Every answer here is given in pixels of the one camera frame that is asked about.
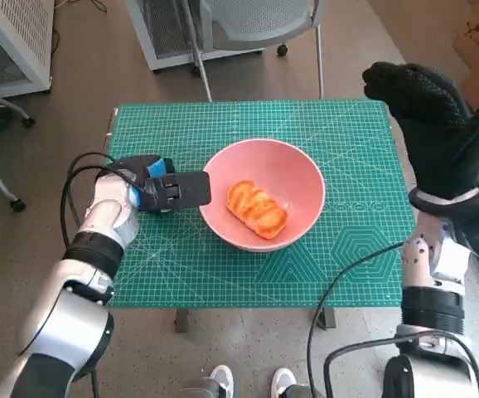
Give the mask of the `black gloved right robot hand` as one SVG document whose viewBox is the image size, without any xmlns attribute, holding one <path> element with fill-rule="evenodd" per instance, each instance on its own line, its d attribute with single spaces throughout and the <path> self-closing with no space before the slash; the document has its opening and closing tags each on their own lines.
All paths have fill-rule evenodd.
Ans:
<svg viewBox="0 0 479 398">
<path fill-rule="evenodd" d="M 420 191 L 452 200 L 477 186 L 479 107 L 470 110 L 448 78 L 419 64 L 377 61 L 362 79 L 365 96 L 384 102 L 400 126 Z"/>
</svg>

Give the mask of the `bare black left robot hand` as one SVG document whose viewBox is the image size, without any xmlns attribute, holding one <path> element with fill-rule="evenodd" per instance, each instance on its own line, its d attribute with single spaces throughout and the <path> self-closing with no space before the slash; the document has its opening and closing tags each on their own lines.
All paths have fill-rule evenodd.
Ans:
<svg viewBox="0 0 479 398">
<path fill-rule="evenodd" d="M 127 170 L 137 179 L 163 177 L 176 172 L 173 161 L 159 155 L 136 155 L 116 159 L 109 166 L 116 170 Z"/>
</svg>

